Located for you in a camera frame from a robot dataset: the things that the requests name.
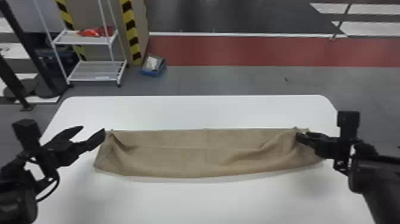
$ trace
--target white table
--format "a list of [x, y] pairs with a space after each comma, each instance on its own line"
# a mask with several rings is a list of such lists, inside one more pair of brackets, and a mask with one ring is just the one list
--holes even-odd
[[[308, 127], [336, 135], [336, 110], [323, 96], [72, 97], [43, 134], [83, 125], [153, 130]], [[60, 187], [39, 204], [35, 223], [373, 223], [347, 178], [325, 161], [295, 172], [227, 178], [124, 178], [93, 168], [97, 150], [60, 169]]]

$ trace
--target metal pole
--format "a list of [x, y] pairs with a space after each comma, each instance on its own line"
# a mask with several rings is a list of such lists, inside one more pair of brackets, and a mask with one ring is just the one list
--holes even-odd
[[114, 11], [113, 11], [114, 9], [113, 9], [113, 6], [110, 3], [110, 0], [107, 0], [107, 2], [108, 2], [108, 8], [110, 9], [112, 22], [114, 23], [114, 26], [115, 26], [115, 30], [118, 30], [118, 38], [119, 38], [120, 45], [121, 45], [121, 51], [124, 54], [124, 60], [126, 61], [127, 57], [126, 57], [126, 53], [125, 53], [125, 50], [124, 50], [124, 45], [122, 43], [121, 33], [120, 33], [119, 29], [118, 29], [117, 21], [115, 20], [115, 15], [114, 15]]
[[33, 109], [32, 105], [26, 101], [24, 95], [27, 95], [25, 87], [21, 81], [17, 78], [11, 67], [4, 60], [3, 56], [0, 55], [0, 78], [11, 90], [17, 100], [19, 100], [23, 106], [23, 110], [30, 111]]
[[100, 15], [101, 15], [101, 20], [103, 22], [103, 27], [104, 27], [104, 32], [105, 35], [107, 37], [107, 45], [108, 45], [108, 50], [110, 52], [110, 56], [111, 56], [111, 61], [112, 61], [112, 66], [114, 66], [114, 68], [116, 69], [116, 64], [115, 64], [115, 60], [114, 60], [114, 54], [113, 54], [113, 49], [112, 46], [110, 44], [110, 36], [108, 34], [108, 30], [107, 30], [107, 24], [105, 23], [105, 16], [104, 16], [104, 10], [103, 10], [103, 6], [101, 4], [101, 0], [97, 0], [98, 4], [99, 4], [99, 8], [100, 8]]
[[29, 40], [26, 38], [25, 33], [23, 32], [21, 26], [18, 24], [18, 21], [14, 17], [10, 5], [8, 5], [6, 0], [0, 0], [0, 10], [3, 13], [4, 17], [7, 19], [7, 22], [10, 24], [11, 28], [13, 29], [15, 35], [18, 37], [21, 44], [24, 46], [26, 52], [28, 53], [30, 59], [35, 64], [38, 72], [42, 76], [48, 88], [50, 88], [54, 92], [57, 92], [57, 87], [51, 80], [48, 71], [44, 68], [42, 62], [40, 61], [33, 47], [31, 46]]
[[333, 34], [333, 36], [330, 38], [331, 40], [335, 40], [335, 39], [336, 39], [336, 36], [338, 35], [338, 32], [339, 32], [339, 30], [340, 30], [340, 27], [342, 27], [342, 24], [343, 24], [343, 22], [345, 21], [346, 16], [349, 14], [349, 11], [350, 11], [350, 8], [351, 8], [352, 5], [353, 5], [352, 2], [349, 3], [349, 4], [347, 5], [346, 10], [345, 10], [345, 13], [343, 14], [343, 17], [342, 17], [342, 19], [340, 20], [340, 22], [339, 22], [339, 24], [338, 24], [338, 26], [337, 26], [337, 31], [335, 31], [335, 33]]
[[51, 47], [53, 48], [53, 51], [54, 51], [55, 57], [56, 57], [56, 59], [57, 59], [58, 65], [60, 66], [62, 75], [64, 75], [65, 81], [67, 81], [67, 84], [69, 84], [69, 82], [68, 82], [68, 80], [67, 80], [67, 73], [66, 73], [65, 70], [64, 70], [64, 66], [63, 66], [63, 64], [62, 64], [62, 62], [61, 62], [60, 56], [58, 55], [58, 52], [57, 52], [57, 50], [56, 50], [56, 47], [55, 47], [55, 45], [54, 45], [54, 43], [53, 43], [53, 41], [52, 41], [52, 38], [51, 38], [51, 36], [50, 36], [50, 31], [49, 31], [49, 28], [47, 27], [47, 24], [46, 24], [45, 19], [43, 18], [43, 14], [42, 14], [43, 12], [42, 12], [42, 10], [41, 10], [40, 7], [39, 7], [38, 0], [33, 0], [33, 2], [35, 3], [35, 7], [36, 7], [36, 10], [37, 10], [37, 13], [39, 14], [39, 18], [40, 18], [40, 20], [41, 20], [41, 22], [42, 22], [42, 24], [43, 24], [43, 27], [44, 27], [45, 30], [46, 30], [47, 38], [49, 39], [49, 42], [50, 42], [50, 44], [51, 44]]

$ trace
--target shelf rack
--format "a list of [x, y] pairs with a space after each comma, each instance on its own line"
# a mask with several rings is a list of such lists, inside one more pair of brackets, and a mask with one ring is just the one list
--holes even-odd
[[[123, 51], [124, 48], [122, 39], [121, 36], [119, 35], [117, 22], [115, 20], [113, 7], [111, 6], [110, 0], [107, 0], [107, 4], [110, 10], [112, 22], [114, 23], [114, 33], [112, 34], [112, 36], [109, 35], [107, 30], [107, 24], [105, 22], [104, 10], [101, 0], [97, 1], [99, 5], [103, 28], [105, 30], [105, 36], [101, 37], [80, 36], [77, 34], [78, 32], [77, 30], [64, 29], [54, 40], [51, 39], [49, 29], [43, 18], [42, 10], [39, 8], [37, 0], [34, 0], [34, 3], [39, 13], [40, 20], [42, 21], [43, 26], [46, 30], [46, 34], [49, 40], [51, 41], [51, 46], [57, 58], [58, 64], [60, 65], [62, 74], [64, 75], [68, 85], [70, 85], [71, 82], [79, 82], [79, 81], [85, 81], [85, 82], [115, 81], [117, 82], [117, 86], [120, 87], [121, 78], [127, 66], [126, 54], [125, 51]], [[113, 43], [117, 37], [119, 38], [121, 50], [124, 55], [124, 61], [116, 61], [114, 59]], [[108, 51], [110, 52], [111, 61], [83, 61], [78, 54], [79, 62], [76, 64], [73, 71], [69, 75], [67, 75], [64, 66], [61, 64], [61, 59], [56, 49], [57, 45], [106, 45], [108, 47]]]

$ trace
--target blue container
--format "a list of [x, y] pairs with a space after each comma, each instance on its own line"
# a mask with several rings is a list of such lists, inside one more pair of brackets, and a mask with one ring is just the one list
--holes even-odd
[[165, 58], [154, 55], [147, 55], [145, 62], [140, 70], [144, 76], [159, 77], [165, 70]]

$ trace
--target red floor stripe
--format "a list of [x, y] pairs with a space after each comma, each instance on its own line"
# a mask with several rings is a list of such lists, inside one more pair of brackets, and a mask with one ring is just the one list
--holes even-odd
[[150, 37], [170, 66], [400, 67], [400, 39]]

